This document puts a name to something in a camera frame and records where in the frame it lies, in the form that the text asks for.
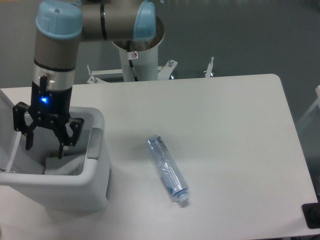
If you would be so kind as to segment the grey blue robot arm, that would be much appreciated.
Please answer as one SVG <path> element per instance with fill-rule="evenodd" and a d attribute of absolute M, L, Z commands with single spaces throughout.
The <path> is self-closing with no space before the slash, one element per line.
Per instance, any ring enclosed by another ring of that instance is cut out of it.
<path fill-rule="evenodd" d="M 37 127 L 54 132 L 64 147 L 77 144 L 84 120 L 70 116 L 78 49 L 86 41 L 149 41 L 156 35 L 155 5 L 148 0 L 89 0 L 72 4 L 44 0 L 35 20 L 34 72 L 30 104 L 17 103 L 13 128 L 30 150 Z"/>

